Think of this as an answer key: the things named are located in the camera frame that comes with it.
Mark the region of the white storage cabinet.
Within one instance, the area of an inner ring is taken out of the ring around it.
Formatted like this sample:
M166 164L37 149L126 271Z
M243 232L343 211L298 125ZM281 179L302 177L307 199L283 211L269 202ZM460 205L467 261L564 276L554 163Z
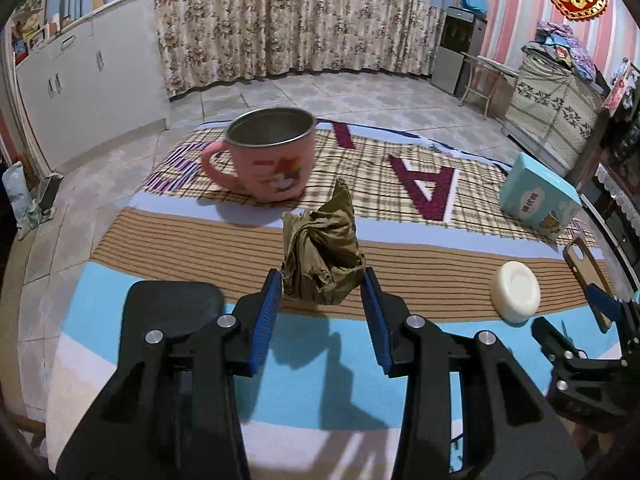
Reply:
M154 0L114 0L21 62L17 87L44 161L71 170L133 134L170 125Z

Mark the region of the pink cartoon mug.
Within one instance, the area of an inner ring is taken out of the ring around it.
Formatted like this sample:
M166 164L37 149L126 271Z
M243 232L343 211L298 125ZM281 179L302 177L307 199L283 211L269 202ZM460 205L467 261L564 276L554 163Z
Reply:
M317 119L297 107L251 110L201 151L210 180L261 203L296 200L314 169Z

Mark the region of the blue floral curtain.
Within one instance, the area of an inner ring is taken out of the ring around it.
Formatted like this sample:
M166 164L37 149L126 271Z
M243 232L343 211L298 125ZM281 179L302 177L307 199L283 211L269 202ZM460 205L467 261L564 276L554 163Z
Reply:
M167 92L288 72L426 76L454 0L153 0ZM80 18L92 0L47 0Z

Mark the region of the low tv stand lace cover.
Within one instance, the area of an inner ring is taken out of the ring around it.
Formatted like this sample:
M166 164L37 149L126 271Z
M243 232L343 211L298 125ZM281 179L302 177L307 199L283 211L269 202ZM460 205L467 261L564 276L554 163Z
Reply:
M639 274L639 185L628 188L612 167L599 162L582 194L604 221L631 269Z

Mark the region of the grey water dispenser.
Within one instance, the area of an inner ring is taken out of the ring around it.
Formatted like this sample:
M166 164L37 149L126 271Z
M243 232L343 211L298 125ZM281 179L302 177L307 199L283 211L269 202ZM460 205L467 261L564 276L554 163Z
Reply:
M462 97L471 71L466 55L480 54L486 26L487 21L475 13L448 6L432 71L435 87Z

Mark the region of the brown phone case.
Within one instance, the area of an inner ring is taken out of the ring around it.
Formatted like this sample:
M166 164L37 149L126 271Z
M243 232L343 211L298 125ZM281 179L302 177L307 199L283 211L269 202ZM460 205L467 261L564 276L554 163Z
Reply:
M584 296L585 288L588 285L596 284L600 289L603 289L610 296L614 297L612 290L608 287L608 283L606 282L600 266L598 266L596 258L593 257L589 247L581 237L576 237L563 249L563 258L572 271L574 278L578 281ZM607 333L613 322L603 316L595 308L590 307L590 309L596 319L600 332L604 334Z

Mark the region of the clothes rack with garments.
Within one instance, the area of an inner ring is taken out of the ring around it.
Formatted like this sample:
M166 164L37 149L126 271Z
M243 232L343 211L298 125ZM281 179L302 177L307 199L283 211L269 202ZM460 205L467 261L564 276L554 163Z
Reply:
M580 190L597 166L620 166L639 148L639 66L623 58L598 108L590 137L565 179Z

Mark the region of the cloth covered cabinet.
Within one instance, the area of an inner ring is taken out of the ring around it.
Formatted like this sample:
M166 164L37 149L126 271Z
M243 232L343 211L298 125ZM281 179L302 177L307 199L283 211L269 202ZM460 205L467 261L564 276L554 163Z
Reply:
M597 123L602 99L568 68L527 49L502 132L564 177L578 163Z

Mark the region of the pile of folded clothes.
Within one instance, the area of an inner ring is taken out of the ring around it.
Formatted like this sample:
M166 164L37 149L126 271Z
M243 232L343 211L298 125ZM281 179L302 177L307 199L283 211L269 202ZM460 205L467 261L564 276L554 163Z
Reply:
M594 81L596 79L596 64L570 26L539 21L536 26L535 40L544 46L562 48L570 57L570 66L583 80Z

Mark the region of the light blue tissue box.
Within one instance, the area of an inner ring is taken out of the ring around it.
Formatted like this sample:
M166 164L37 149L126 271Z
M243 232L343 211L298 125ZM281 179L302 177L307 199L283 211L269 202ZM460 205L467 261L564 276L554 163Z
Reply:
M526 153L499 191L500 209L539 234L557 240L582 209L576 188Z

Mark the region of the white round soap bar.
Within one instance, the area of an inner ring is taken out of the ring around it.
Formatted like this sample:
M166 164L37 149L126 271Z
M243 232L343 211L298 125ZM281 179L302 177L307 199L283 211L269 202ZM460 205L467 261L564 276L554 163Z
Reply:
M519 261L508 261L494 273L489 286L492 305L506 322L520 325L539 309L541 292L536 275Z

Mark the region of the colourful cartoon table blanket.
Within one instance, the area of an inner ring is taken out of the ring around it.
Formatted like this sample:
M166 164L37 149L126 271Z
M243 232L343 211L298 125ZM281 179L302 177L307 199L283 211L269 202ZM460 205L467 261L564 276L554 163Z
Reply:
M579 479L630 367L600 248L528 156L252 115L201 125L117 215L54 359L62 479Z

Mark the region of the brown paper ball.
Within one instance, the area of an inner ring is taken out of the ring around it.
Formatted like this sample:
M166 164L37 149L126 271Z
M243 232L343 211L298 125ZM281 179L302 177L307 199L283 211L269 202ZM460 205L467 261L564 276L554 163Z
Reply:
M307 304L340 304L366 267L346 181L338 178L331 198L318 209L286 212L282 221L285 295Z

